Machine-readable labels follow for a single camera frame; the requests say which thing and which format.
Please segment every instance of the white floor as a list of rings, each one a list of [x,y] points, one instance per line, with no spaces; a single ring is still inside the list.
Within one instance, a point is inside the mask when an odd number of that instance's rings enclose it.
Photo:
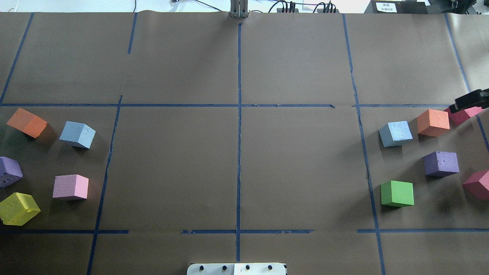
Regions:
[[[333,3],[341,13],[363,13],[370,0],[335,0]],[[168,12],[172,10],[171,0],[136,0],[136,11],[153,10]],[[229,11],[229,0],[202,0],[220,10]],[[297,3],[316,3],[320,0],[297,0]],[[489,14],[489,7],[478,0],[474,5],[476,11]],[[273,5],[272,0],[249,0],[250,10],[267,12]],[[310,6],[298,5],[299,12],[311,12]],[[132,12],[134,0],[1,0],[0,12]],[[180,0],[176,12],[212,12],[214,9],[194,0]]]

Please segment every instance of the white bracket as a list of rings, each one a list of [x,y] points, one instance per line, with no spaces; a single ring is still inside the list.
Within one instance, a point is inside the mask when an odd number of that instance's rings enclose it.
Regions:
[[[281,263],[191,264],[187,275],[287,275]]]
[[[246,18],[248,17],[248,0],[231,0],[231,17]]]

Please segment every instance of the pink cube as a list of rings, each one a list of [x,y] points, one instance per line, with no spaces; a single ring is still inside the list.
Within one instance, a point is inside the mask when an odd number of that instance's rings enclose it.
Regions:
[[[467,119],[482,112],[482,110],[483,109],[481,107],[472,107],[452,114],[450,112],[450,108],[447,108],[445,112],[448,112],[448,117],[453,121],[453,123],[460,125],[462,122],[466,121]]]
[[[65,201],[87,198],[89,180],[80,175],[56,176],[53,198]]]
[[[489,170],[473,173],[462,185],[477,199],[489,200]]]

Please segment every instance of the yellow cube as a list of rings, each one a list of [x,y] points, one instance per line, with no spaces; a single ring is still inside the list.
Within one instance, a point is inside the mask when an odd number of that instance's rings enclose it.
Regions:
[[[15,192],[0,202],[0,219],[4,225],[23,226],[39,212],[31,195]]]

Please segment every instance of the cube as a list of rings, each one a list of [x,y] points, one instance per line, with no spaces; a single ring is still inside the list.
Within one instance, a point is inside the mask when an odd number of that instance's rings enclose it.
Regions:
[[[439,137],[450,130],[448,113],[429,109],[418,117],[418,134]]]
[[[489,170],[473,173],[462,186],[479,200],[489,200]]]
[[[66,141],[71,146],[89,149],[94,136],[95,130],[88,125],[67,121],[60,140]]]
[[[39,212],[31,195],[15,192],[0,202],[0,219],[4,225],[23,226]]]
[[[482,112],[482,110],[483,110],[482,107],[472,107],[452,114],[450,108],[447,108],[445,112],[448,113],[448,117],[453,121],[453,123],[460,125],[462,122],[466,121],[467,119]]]
[[[380,185],[380,197],[383,206],[413,206],[413,184],[398,181],[383,183]]]
[[[460,172],[457,153],[436,151],[424,156],[423,161],[427,176],[443,178]]]
[[[89,180],[80,175],[56,176],[54,179],[53,199],[65,201],[87,198]]]
[[[0,188],[5,188],[23,177],[19,162],[0,157]]]
[[[8,120],[7,125],[22,131],[26,135],[37,138],[46,128],[47,122],[22,108],[18,108]]]
[[[401,146],[413,140],[407,121],[389,122],[378,132],[384,147]]]

